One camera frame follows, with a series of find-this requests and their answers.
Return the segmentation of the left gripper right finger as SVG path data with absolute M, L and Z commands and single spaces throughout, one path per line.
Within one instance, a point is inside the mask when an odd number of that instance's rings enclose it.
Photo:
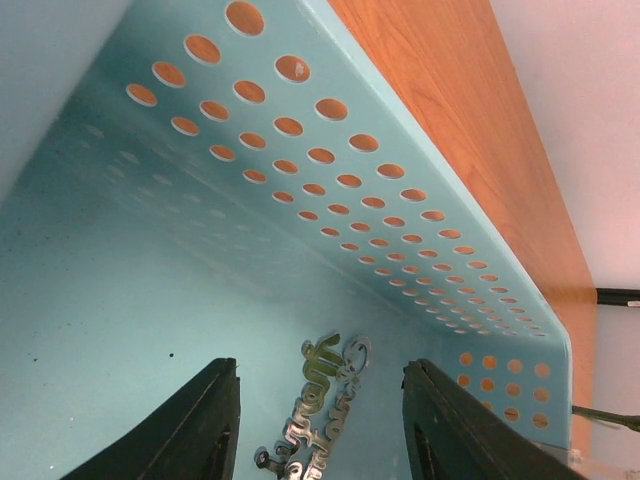
M 511 429 L 427 359 L 404 368 L 403 422 L 414 479 L 581 479 Z

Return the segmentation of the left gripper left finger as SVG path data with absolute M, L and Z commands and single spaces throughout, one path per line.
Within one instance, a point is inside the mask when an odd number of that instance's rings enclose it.
M 241 407 L 236 360 L 217 358 L 67 479 L 231 479 Z

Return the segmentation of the small green christmas tree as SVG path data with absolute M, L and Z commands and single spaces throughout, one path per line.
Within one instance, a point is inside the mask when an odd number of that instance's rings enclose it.
M 639 415 L 623 415 L 578 405 L 573 405 L 571 407 L 571 411 L 573 415 L 578 415 L 590 421 L 600 421 L 613 425 L 623 426 L 634 432 L 640 431 Z

